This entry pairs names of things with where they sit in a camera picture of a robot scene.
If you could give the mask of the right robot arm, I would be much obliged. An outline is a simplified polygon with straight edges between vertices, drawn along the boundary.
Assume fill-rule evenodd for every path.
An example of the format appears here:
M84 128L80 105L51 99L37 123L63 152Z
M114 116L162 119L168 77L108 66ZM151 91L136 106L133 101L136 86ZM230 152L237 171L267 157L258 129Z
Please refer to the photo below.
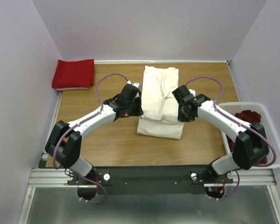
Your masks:
M234 170L249 170L258 165L269 153L264 127L252 125L222 110L215 101L199 94L194 96L182 85L172 92L178 103L178 121L192 122L202 118L226 134L234 143L233 151L215 159L203 171L203 177L211 183Z

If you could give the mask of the white t-shirt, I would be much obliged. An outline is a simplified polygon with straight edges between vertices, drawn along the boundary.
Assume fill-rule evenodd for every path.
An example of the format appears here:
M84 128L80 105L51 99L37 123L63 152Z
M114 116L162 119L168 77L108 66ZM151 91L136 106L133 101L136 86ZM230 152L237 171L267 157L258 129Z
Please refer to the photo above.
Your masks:
M178 103L172 94L177 89L179 70L146 66L143 74L141 108L137 133L179 140L183 123L178 121Z

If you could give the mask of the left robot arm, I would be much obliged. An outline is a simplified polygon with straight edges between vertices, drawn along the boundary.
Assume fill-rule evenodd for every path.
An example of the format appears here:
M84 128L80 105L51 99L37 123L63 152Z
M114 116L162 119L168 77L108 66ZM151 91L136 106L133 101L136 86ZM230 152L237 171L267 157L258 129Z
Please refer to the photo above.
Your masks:
M62 167L78 173L83 184L90 184L94 180L94 166L81 156L82 141L119 118L142 114L140 83L126 84L120 94L105 100L93 112L68 123L58 121L47 140L45 152Z

